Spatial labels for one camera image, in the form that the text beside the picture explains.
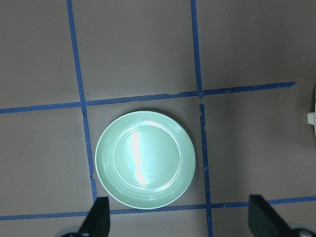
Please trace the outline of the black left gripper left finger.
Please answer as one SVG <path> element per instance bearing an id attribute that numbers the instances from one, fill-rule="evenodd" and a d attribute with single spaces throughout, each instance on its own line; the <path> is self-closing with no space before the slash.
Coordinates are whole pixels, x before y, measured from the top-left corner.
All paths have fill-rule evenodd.
<path id="1" fill-rule="evenodd" d="M 79 229 L 80 237 L 107 237 L 110 232 L 108 197 L 98 197 Z"/>

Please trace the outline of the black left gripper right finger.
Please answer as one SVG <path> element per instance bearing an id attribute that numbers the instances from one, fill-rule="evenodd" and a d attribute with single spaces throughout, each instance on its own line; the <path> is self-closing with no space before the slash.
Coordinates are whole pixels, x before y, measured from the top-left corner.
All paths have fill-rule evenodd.
<path id="1" fill-rule="evenodd" d="M 296 231 L 278 215 L 261 195 L 250 195 L 248 226 L 254 237 L 295 237 Z"/>

